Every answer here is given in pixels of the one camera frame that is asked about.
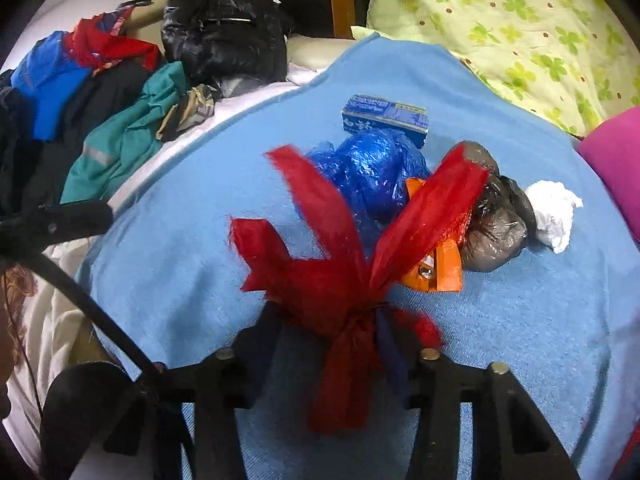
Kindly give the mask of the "orange snack wrapper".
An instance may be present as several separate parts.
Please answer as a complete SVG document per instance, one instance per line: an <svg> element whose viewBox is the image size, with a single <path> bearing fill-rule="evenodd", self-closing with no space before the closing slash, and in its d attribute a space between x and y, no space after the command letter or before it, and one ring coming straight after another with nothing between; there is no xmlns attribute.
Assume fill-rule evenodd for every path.
<svg viewBox="0 0 640 480"><path fill-rule="evenodd" d="M464 241L469 216L461 216L452 228L400 282L417 292L461 292L462 260L459 245Z"/></svg>

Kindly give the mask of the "red mesh net bag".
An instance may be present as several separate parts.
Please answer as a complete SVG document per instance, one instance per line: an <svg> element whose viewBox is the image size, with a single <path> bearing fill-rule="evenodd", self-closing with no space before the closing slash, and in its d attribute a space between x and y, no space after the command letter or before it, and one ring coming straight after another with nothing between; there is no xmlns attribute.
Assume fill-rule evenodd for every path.
<svg viewBox="0 0 640 480"><path fill-rule="evenodd" d="M242 289L261 290L293 324L326 342L309 428L316 434L359 430L368 418L376 378L385 373L375 341L376 310L390 286L434 250L461 216L470 218L489 171L467 159L463 145L457 145L367 257L352 211L335 185L291 145L267 156L323 256L294 258L268 220L235 218L230 240L250 269Z"/></svg>

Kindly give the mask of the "grey-black plastic bag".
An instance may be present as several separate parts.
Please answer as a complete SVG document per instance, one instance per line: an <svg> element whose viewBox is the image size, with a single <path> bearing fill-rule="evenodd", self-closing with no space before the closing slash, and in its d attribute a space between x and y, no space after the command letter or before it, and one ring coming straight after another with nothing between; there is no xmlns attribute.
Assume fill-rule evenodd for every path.
<svg viewBox="0 0 640 480"><path fill-rule="evenodd" d="M515 180L500 174L495 159L474 141L463 141L464 154L489 171L483 194L472 211L460 247L463 267L491 272L517 257L536 232L533 206Z"/></svg>

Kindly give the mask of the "white tissue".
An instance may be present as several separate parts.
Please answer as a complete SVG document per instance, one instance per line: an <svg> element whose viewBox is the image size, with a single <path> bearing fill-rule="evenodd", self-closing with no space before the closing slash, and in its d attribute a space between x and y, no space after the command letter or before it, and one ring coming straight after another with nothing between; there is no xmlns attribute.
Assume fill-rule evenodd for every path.
<svg viewBox="0 0 640 480"><path fill-rule="evenodd" d="M584 202L562 182L539 180L529 185L525 194L533 207L536 237L560 254L570 244L574 212Z"/></svg>

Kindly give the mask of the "blue toothpaste box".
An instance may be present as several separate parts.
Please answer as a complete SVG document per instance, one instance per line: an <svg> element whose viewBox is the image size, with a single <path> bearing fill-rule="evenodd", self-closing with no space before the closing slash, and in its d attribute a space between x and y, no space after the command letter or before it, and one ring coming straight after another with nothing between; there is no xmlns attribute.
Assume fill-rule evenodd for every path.
<svg viewBox="0 0 640 480"><path fill-rule="evenodd" d="M416 148L423 148L428 133L426 110L376 96L356 94L342 109L345 131L355 134L374 129L390 129L403 133Z"/></svg>

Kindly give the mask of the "teal jacket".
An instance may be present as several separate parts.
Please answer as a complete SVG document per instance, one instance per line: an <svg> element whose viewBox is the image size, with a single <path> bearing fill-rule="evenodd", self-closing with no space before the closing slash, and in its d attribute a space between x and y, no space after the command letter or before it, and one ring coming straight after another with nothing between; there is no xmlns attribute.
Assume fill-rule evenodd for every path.
<svg viewBox="0 0 640 480"><path fill-rule="evenodd" d="M157 129L187 91L181 63L168 63L157 70L145 81L134 104L85 138L82 153L67 175L61 202L109 200L160 150Z"/></svg>

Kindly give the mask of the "blue blanket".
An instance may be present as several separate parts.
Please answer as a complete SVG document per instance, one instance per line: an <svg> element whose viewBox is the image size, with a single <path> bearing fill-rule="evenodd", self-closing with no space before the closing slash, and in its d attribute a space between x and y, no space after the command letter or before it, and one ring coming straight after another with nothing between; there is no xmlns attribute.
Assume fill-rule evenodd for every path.
<svg viewBox="0 0 640 480"><path fill-rule="evenodd" d="M310 152L347 139L357 94L423 105L424 189L385 208L373 235ZM521 186L558 182L582 201L560 254L528 246L469 272L460 292L401 285L473 207L480 144ZM401 479L419 414L388 383L384 308L432 321L448 358L502 361L583 479L612 474L639 419L639 246L598 174L557 126L499 98L445 49L371 37L323 74L204 133L115 210L79 284L153 361L200 362L285 313L265 389L236 415L252 479Z"/></svg>

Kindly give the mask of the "camouflage cloth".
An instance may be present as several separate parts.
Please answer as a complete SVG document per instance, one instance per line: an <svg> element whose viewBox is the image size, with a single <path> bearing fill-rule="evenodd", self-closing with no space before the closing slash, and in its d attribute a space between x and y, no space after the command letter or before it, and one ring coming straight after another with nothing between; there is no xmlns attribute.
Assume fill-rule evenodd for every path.
<svg viewBox="0 0 640 480"><path fill-rule="evenodd" d="M175 141L186 130L213 117L217 96L216 89L208 84L199 84L191 88L168 110L156 130L155 139L162 143Z"/></svg>

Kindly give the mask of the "blue plastic bag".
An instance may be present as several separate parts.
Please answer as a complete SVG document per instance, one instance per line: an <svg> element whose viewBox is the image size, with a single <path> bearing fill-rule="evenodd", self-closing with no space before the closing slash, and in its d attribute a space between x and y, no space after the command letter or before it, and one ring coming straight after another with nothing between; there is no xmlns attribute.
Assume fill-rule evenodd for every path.
<svg viewBox="0 0 640 480"><path fill-rule="evenodd" d="M392 129L356 133L337 146L322 142L306 157L340 191L366 247L407 205L406 180L431 175L408 136Z"/></svg>

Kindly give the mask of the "large black garbage bag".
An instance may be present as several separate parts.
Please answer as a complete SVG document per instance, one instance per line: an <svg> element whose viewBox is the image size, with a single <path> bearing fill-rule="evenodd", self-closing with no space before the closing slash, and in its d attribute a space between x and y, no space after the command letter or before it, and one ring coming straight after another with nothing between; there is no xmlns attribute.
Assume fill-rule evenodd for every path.
<svg viewBox="0 0 640 480"><path fill-rule="evenodd" d="M233 77L285 80L291 21L273 0L166 0L160 39L165 58L194 84Z"/></svg>

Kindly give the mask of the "magenta pillow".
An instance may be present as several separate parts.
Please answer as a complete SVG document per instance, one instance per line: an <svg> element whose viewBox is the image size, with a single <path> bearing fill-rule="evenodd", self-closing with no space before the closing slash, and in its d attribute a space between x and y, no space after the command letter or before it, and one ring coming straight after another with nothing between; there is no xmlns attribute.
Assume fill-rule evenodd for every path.
<svg viewBox="0 0 640 480"><path fill-rule="evenodd" d="M640 110L631 107L592 130L577 151L603 181L635 240L640 230Z"/></svg>

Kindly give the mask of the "green clover quilt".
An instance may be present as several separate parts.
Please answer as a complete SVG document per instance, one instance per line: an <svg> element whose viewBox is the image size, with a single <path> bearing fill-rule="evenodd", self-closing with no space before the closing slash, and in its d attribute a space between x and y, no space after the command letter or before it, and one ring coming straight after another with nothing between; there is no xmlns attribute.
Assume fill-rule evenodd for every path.
<svg viewBox="0 0 640 480"><path fill-rule="evenodd" d="M639 50L605 0L370 0L352 28L440 44L510 103L583 138L639 103Z"/></svg>

